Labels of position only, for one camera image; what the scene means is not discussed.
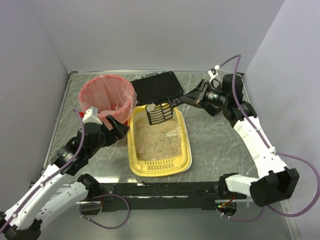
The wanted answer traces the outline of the black litter scoop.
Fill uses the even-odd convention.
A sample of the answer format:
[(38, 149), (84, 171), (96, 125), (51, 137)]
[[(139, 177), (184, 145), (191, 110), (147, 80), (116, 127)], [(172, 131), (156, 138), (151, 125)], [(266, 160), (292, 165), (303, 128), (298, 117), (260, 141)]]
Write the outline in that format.
[(183, 102), (179, 98), (170, 100), (169, 97), (164, 97), (146, 105), (145, 111), (149, 125), (157, 125), (171, 120), (174, 116), (174, 108), (181, 104)]

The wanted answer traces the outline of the yellow litter box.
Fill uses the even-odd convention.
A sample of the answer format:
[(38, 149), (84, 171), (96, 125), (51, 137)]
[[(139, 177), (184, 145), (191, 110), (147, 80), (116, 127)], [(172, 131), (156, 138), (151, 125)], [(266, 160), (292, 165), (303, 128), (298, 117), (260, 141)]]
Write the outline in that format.
[(179, 109), (173, 119), (149, 125), (144, 106), (134, 109), (128, 120), (128, 160), (140, 177), (164, 177), (185, 172), (192, 165), (192, 153), (185, 119)]

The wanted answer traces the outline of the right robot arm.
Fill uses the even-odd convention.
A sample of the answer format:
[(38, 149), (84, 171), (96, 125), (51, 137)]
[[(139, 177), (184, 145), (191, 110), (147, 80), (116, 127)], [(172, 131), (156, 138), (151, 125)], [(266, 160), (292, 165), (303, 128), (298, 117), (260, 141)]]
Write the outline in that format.
[(226, 173), (218, 181), (221, 195), (246, 195), (259, 207), (292, 197), (300, 175), (295, 168), (289, 168), (271, 146), (256, 111), (244, 100), (244, 83), (240, 76), (226, 74), (218, 88), (203, 79), (176, 102), (204, 109), (211, 116), (222, 112), (252, 157), (258, 177)]

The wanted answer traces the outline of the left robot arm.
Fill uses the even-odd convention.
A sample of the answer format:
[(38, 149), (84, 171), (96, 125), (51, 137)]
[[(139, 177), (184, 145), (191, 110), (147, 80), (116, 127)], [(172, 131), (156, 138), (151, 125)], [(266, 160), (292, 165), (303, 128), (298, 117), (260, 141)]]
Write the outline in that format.
[(99, 182), (90, 174), (81, 175), (58, 196), (54, 194), (88, 164), (100, 149), (123, 139), (129, 127), (107, 116), (108, 129), (96, 116), (81, 120), (77, 135), (60, 148), (28, 192), (0, 214), (0, 232), (8, 240), (37, 240), (42, 230), (76, 202), (101, 199)]

